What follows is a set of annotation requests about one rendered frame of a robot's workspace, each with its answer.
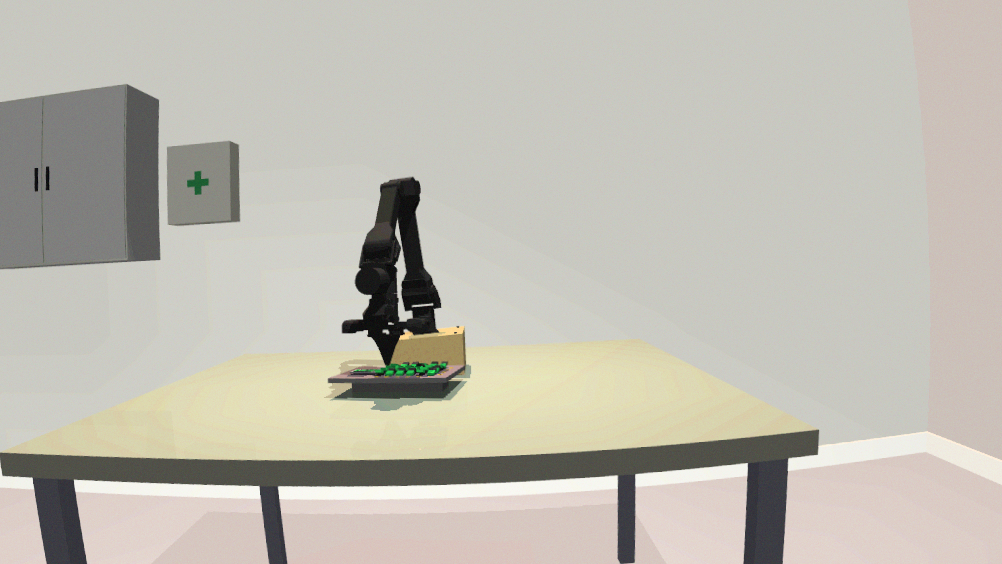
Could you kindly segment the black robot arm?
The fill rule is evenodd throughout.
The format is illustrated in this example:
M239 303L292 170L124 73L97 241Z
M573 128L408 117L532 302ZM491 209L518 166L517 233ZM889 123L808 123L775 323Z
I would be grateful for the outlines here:
M407 272L401 284L405 312L412 311L413 318L429 320L430 330L412 333L414 336L439 333L435 326L434 309L441 308L438 291L423 266L416 218L420 193L420 183L414 177L390 180L380 185L375 226L367 233L359 261L359 268L362 269L354 280L356 289L364 295L397 293L398 270L394 265L401 251L395 235L398 219ZM422 304L433 305L412 307ZM362 315L365 328L384 328L388 322L395 322L397 309L389 298L384 299L384 303L370 299Z

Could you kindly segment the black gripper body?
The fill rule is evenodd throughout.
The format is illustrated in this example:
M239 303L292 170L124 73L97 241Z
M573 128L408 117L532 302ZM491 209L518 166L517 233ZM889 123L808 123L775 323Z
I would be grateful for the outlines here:
M341 326L342 334L356 333L357 331L368 330L368 334L381 334L383 329L388 329L389 334L404 333L404 330L408 330L410 333L426 332L429 331L429 320L427 318L412 318L408 319L407 322L399 322L398 317L398 294L376 294L372 295L372 299L376 299L376 303L384 303L384 299L389 298L391 304L395 305L397 309L397 319L395 322L388 322L394 325L386 325L384 328L371 327L365 328L363 319L350 319L344 320Z

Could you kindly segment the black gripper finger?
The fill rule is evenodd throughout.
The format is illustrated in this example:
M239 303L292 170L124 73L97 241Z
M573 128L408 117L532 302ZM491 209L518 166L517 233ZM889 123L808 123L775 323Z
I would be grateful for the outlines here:
M377 344L385 366L387 366L387 345L386 345L386 332L381 334L367 334L367 337L371 337Z
M402 333L402 334L401 333L395 333L395 334L389 334L388 333L388 334L385 334L386 345L387 345L387 366L389 366L391 364L391 361L392 361L391 358L392 358L395 346L396 346L396 344L397 344L397 342L398 342L398 340L399 340L399 338L400 338L401 335L405 335L405 333Z

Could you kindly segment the mauve switch panel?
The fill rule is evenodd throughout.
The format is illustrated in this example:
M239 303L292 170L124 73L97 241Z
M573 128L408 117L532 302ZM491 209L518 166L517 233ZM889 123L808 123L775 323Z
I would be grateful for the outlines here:
M360 366L327 378L328 383L352 383L352 392L444 392L449 380L465 365L447 365L447 361L403 362L386 367ZM439 365L438 365L439 364Z

